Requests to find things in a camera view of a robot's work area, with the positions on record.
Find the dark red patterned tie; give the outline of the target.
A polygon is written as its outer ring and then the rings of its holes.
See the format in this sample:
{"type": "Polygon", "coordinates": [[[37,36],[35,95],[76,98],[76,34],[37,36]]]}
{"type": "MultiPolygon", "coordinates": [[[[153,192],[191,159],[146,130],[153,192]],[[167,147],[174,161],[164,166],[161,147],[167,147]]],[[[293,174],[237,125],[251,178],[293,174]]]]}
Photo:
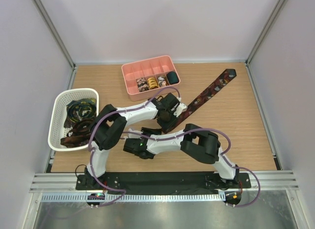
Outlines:
{"type": "Polygon", "coordinates": [[[202,91],[188,106],[186,111],[181,113],[166,127],[162,127],[163,133],[174,130],[179,124],[191,116],[197,109],[210,100],[220,90],[222,90],[230,81],[237,76],[236,70],[232,68],[225,69],[204,91],[202,91]]]}

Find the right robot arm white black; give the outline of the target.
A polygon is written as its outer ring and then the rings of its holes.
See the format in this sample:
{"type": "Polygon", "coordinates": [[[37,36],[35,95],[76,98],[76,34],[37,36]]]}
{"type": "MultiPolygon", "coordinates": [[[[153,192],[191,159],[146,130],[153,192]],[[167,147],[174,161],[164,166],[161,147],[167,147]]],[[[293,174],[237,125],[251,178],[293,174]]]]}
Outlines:
{"type": "Polygon", "coordinates": [[[231,139],[219,130],[187,124],[175,133],[163,134],[162,129],[142,127],[140,131],[129,129],[125,134],[123,151],[127,153],[146,160],[181,151],[199,163],[212,165],[220,177],[221,182],[216,183],[219,189],[239,185],[238,166],[225,155],[231,148],[231,139]]]}

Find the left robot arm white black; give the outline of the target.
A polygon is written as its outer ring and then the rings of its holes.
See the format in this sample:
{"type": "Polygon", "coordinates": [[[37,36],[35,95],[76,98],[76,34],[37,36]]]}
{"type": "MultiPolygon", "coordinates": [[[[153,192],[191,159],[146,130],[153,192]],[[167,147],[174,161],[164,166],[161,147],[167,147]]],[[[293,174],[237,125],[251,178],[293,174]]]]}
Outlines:
{"type": "Polygon", "coordinates": [[[128,131],[124,151],[141,159],[153,159],[160,152],[173,151],[180,142],[176,135],[167,135],[181,114],[187,109],[180,97],[168,93],[166,96],[151,98],[143,103],[125,108],[106,105],[89,126],[91,137],[88,149],[91,158],[83,175],[77,176],[76,189],[107,189],[106,162],[110,150],[117,145],[126,127],[145,120],[156,120],[160,129],[142,128],[128,131]]]}

